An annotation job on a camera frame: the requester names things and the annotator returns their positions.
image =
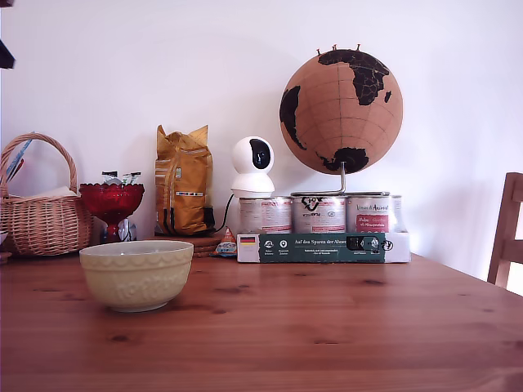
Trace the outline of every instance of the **wooden table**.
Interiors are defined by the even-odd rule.
[[[194,260],[161,310],[96,303],[78,256],[2,273],[2,392],[523,391],[523,297],[410,265]]]

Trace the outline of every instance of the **white wall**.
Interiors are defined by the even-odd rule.
[[[361,43],[396,76],[405,115],[389,154],[351,175],[350,190],[404,195],[413,251],[484,278],[504,174],[523,171],[522,12],[523,2],[499,0],[18,1],[2,12],[16,57],[2,71],[2,147],[35,130],[63,143],[82,182],[142,171],[142,237],[154,224],[160,123],[209,125],[217,221],[243,136],[273,145],[278,194],[336,188],[288,151],[279,100],[316,48]],[[59,156],[30,150],[13,193],[66,183]]]

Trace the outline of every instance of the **ceramic bowl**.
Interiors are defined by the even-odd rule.
[[[118,312],[158,309],[187,282],[194,246],[182,241],[107,243],[80,251],[92,295]]]

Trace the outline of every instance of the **white camera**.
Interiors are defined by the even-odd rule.
[[[274,151],[267,140],[244,137],[232,150],[232,163],[238,172],[232,183],[237,198],[269,198],[275,186],[267,173],[274,165]]]

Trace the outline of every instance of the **camera lens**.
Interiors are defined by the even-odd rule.
[[[253,165],[257,169],[265,169],[270,163],[270,150],[265,141],[251,139],[249,141],[253,151]]]

